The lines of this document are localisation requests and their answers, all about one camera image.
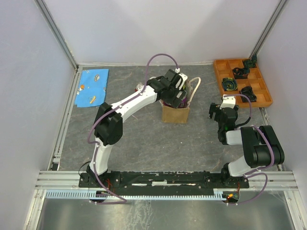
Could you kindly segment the burlap canvas tote bag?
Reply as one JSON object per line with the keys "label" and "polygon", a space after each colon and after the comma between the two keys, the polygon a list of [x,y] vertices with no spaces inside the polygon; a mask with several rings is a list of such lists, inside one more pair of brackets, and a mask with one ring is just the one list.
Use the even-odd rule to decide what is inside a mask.
{"label": "burlap canvas tote bag", "polygon": [[201,78],[195,77],[187,80],[185,90],[187,91],[187,105],[185,108],[173,108],[160,100],[162,106],[162,122],[173,124],[186,124],[188,121],[190,103],[201,84]]}

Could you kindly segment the purple soda can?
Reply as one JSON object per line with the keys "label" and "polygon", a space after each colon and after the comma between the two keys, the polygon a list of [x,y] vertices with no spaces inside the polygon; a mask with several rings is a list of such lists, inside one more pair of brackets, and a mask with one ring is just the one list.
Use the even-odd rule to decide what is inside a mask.
{"label": "purple soda can", "polygon": [[185,108],[187,105],[187,91],[180,91],[177,95],[177,98],[180,99],[180,103],[177,108]]}

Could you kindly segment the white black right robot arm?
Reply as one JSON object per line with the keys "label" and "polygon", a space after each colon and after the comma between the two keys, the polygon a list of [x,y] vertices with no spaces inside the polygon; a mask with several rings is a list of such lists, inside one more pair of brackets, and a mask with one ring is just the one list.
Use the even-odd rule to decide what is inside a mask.
{"label": "white black right robot arm", "polygon": [[238,109],[237,105],[223,107],[216,103],[211,103],[209,108],[209,118],[218,123],[219,141],[224,145],[243,147],[243,156],[221,169],[220,182],[225,187],[245,181],[244,176],[282,164],[285,159],[272,126],[238,126]]}

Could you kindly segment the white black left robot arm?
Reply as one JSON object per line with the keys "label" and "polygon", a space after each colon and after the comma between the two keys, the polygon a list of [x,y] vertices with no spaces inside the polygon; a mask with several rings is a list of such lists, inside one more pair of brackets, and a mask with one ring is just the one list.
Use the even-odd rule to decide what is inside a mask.
{"label": "white black left robot arm", "polygon": [[179,108],[187,96],[187,75],[178,69],[169,69],[164,76],[151,77],[141,90],[136,91],[122,101],[99,106],[93,127],[89,135],[94,135],[93,158],[87,167],[90,182],[101,187],[106,182],[108,159],[113,148],[123,135],[123,123],[135,112],[157,101],[164,101],[173,108]]}

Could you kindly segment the blue yellow rolled sock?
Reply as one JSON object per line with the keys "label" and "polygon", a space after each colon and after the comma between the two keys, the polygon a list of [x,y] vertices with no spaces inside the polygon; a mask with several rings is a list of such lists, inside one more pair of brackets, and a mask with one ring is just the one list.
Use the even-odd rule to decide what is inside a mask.
{"label": "blue yellow rolled sock", "polygon": [[225,92],[236,91],[238,89],[237,81],[234,78],[223,78],[222,88]]}

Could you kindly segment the black rolled sock front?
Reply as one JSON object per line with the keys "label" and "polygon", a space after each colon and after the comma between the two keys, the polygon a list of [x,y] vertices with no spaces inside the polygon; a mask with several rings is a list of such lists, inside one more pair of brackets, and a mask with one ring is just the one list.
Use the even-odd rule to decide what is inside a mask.
{"label": "black rolled sock front", "polygon": [[257,101],[257,96],[254,94],[251,86],[246,86],[241,89],[240,94],[245,95],[251,102]]}

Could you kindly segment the black rolled sock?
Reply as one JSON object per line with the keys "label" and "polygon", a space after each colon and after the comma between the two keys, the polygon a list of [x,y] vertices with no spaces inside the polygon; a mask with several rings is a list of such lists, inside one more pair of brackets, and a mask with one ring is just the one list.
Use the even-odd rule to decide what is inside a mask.
{"label": "black rolled sock", "polygon": [[251,86],[246,86],[241,89],[240,94],[245,95],[251,102],[257,101],[257,96],[254,94]]}
{"label": "black rolled sock", "polygon": [[248,78],[248,75],[250,73],[249,68],[234,68],[232,69],[233,76],[236,80],[244,80]]}

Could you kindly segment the orange wooden compartment tray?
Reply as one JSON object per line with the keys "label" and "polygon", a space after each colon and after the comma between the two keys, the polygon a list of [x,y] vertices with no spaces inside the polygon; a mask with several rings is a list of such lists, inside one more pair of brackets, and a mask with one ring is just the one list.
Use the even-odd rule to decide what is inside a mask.
{"label": "orange wooden compartment tray", "polygon": [[238,94],[240,91],[247,86],[252,87],[254,94],[257,99],[256,102],[252,102],[251,105],[254,108],[269,107],[272,103],[272,97],[269,93],[268,87],[264,81],[261,71],[258,66],[250,69],[247,79],[238,79],[237,89],[235,91],[225,91],[222,85],[224,78],[234,78],[232,69],[242,68],[243,61],[245,59],[218,59],[213,62],[213,67],[218,83],[219,91],[221,95],[224,94]]}

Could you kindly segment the black rolled sock centre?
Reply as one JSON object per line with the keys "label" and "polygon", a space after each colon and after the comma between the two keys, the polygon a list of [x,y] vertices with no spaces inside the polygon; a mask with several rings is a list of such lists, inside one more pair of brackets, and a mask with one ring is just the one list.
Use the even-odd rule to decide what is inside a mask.
{"label": "black rolled sock centre", "polygon": [[232,69],[233,76],[236,80],[244,80],[248,78],[248,75],[250,73],[249,68],[234,68]]}

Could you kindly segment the dark green rolled sock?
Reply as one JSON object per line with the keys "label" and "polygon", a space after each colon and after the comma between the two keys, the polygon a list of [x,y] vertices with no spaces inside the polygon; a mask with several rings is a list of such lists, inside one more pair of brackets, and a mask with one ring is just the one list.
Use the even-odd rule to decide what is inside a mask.
{"label": "dark green rolled sock", "polygon": [[256,64],[257,64],[257,55],[254,54],[251,56],[251,58],[243,60],[242,63],[244,65],[245,68],[256,68]]}

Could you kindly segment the blue patterned cloth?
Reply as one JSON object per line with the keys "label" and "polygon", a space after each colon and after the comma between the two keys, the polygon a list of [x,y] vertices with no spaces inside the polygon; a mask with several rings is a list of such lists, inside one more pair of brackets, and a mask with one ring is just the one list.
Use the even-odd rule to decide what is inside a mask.
{"label": "blue patterned cloth", "polygon": [[86,108],[104,103],[108,74],[109,69],[83,70],[74,104],[78,108]]}

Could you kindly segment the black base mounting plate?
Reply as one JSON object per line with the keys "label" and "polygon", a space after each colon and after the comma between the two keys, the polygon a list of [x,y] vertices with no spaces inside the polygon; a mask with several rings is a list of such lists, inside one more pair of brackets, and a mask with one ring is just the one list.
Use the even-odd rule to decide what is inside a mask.
{"label": "black base mounting plate", "polygon": [[119,172],[99,176],[103,185],[119,196],[211,196],[214,189],[249,188],[248,179],[220,173]]}

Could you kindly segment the aluminium frame rail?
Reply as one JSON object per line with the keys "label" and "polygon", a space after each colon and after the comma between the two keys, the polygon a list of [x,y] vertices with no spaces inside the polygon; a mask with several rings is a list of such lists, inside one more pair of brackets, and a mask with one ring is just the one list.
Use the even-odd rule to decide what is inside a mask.
{"label": "aluminium frame rail", "polygon": [[77,171],[40,171],[35,189],[78,190],[79,179]]}

